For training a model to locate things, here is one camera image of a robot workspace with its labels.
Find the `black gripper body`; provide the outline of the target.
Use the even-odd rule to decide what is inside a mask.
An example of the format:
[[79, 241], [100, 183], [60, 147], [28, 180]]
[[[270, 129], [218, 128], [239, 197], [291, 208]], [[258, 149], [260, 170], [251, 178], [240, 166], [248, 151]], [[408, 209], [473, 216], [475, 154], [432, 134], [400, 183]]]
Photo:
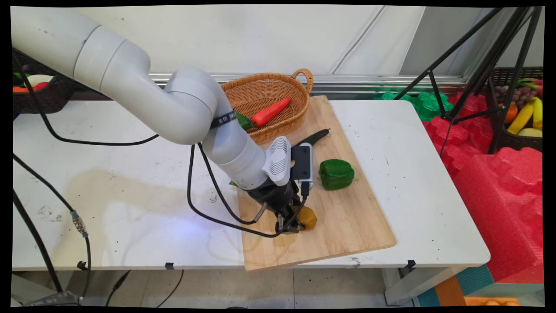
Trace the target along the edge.
[[299, 187], [296, 183], [286, 183], [276, 186], [274, 183], [264, 183], [263, 186], [249, 190], [248, 195], [259, 204], [267, 204], [266, 210], [275, 216], [290, 218], [301, 204]]

